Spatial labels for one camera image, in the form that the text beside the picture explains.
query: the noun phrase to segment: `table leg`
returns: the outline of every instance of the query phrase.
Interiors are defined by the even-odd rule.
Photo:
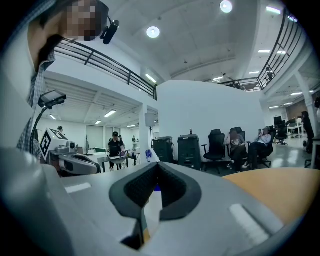
[[[313,142],[312,146],[312,159],[311,159],[311,166],[310,169],[314,169],[316,165],[316,156],[317,156],[317,144]]]

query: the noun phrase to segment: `fluorescent light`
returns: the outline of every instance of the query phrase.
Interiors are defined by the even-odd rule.
[[[298,22],[298,20],[295,17],[288,16],[288,19],[292,22]]]
[[[224,77],[223,77],[223,76],[220,76],[220,77],[217,77],[217,78],[212,79],[212,81],[216,81],[216,80],[219,80],[219,79],[222,79],[222,78],[224,78]]]
[[[301,94],[302,94],[302,92],[294,92],[294,93],[290,94],[290,96],[296,96],[296,95],[301,95]]]
[[[281,11],[280,11],[280,10],[278,10],[278,9],[276,9],[276,8],[273,8],[273,7],[270,7],[270,6],[267,6],[267,7],[266,7],[266,10],[267,10],[268,12],[272,12],[272,13],[275,13],[275,14],[281,14]]]
[[[114,113],[116,113],[116,111],[115,110],[111,110],[109,113],[107,113],[104,117],[105,118],[108,118],[108,117],[110,117],[111,115],[113,115]]]
[[[259,50],[260,54],[268,54],[270,53],[270,50]]]
[[[149,78],[152,82],[154,82],[154,83],[156,83],[156,82],[157,82],[157,81],[156,81],[156,80],[154,80],[150,75],[145,74],[145,76],[146,76],[147,78]]]
[[[223,11],[225,14],[228,14],[232,11],[232,3],[224,0],[220,3],[220,9]]]
[[[146,34],[150,38],[157,38],[160,35],[160,30],[156,26],[151,26],[146,30]]]

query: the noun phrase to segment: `computer monitor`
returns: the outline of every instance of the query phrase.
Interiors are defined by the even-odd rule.
[[[277,117],[273,118],[273,120],[274,120],[274,126],[278,126],[282,123],[281,116],[277,116]]]

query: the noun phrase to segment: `round wooden table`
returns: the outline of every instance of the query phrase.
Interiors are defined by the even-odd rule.
[[[268,168],[224,176],[265,204],[284,223],[303,216],[320,186],[320,171]]]

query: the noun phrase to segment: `round ceiling light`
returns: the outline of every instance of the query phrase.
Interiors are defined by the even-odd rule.
[[[220,8],[224,13],[228,14],[232,11],[232,3],[224,0],[220,3]]]
[[[160,30],[156,26],[151,26],[146,30],[146,34],[150,38],[157,38],[160,35]]]

